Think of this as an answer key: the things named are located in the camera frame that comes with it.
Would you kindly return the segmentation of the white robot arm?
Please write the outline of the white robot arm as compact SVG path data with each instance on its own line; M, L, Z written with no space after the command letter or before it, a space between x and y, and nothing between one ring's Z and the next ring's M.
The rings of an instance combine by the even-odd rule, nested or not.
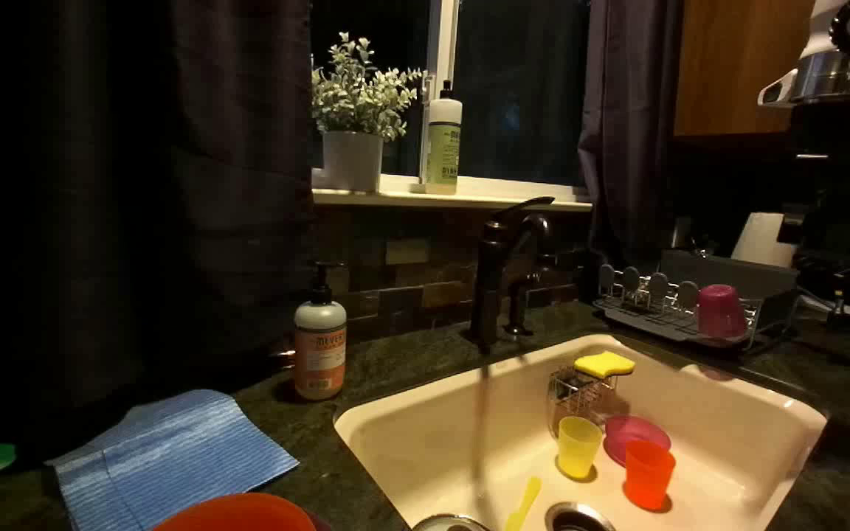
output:
M763 108L850 102L850 0L813 2L810 37L798 65L768 81L757 102Z

